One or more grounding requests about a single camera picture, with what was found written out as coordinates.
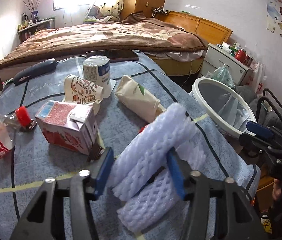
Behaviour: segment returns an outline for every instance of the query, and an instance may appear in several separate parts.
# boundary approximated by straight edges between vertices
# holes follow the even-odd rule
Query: metal screw
[[[89,175],[90,175],[90,171],[88,171],[88,170],[79,171],[80,177],[88,177]]]
[[[199,171],[191,171],[191,176],[193,176],[193,177],[200,177],[201,176],[201,172],[199,172]]]
[[[229,184],[233,184],[235,182],[235,180],[233,178],[228,177],[228,178],[225,179],[225,182],[227,182]]]
[[[54,182],[56,179],[54,178],[54,177],[48,177],[48,178],[46,178],[45,179],[45,182],[46,183],[52,183],[52,182]]]

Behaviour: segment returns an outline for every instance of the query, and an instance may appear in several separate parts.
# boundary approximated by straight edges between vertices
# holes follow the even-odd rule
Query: bed headboard
[[[232,30],[227,27],[190,14],[172,11],[169,12],[168,15],[158,13],[156,18],[163,22],[172,23],[183,28],[187,32],[196,33],[208,43],[212,44],[222,44],[223,42],[227,42],[232,34]]]

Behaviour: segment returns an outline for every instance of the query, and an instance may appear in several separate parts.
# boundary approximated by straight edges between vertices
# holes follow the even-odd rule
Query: carton box
[[[41,107],[36,121],[49,143],[86,155],[98,133],[93,107],[88,105],[50,100]]]

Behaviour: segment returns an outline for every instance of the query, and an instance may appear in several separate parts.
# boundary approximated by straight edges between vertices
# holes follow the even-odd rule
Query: red bottle cap
[[[16,117],[23,127],[28,126],[31,123],[28,111],[24,106],[16,109]]]

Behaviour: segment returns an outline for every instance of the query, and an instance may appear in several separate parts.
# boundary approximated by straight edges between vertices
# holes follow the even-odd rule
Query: white drawer cabinet
[[[246,84],[253,71],[219,47],[209,44],[209,49],[204,58],[200,74],[205,76],[208,72],[212,73],[224,64],[229,66],[233,82],[240,86]]]

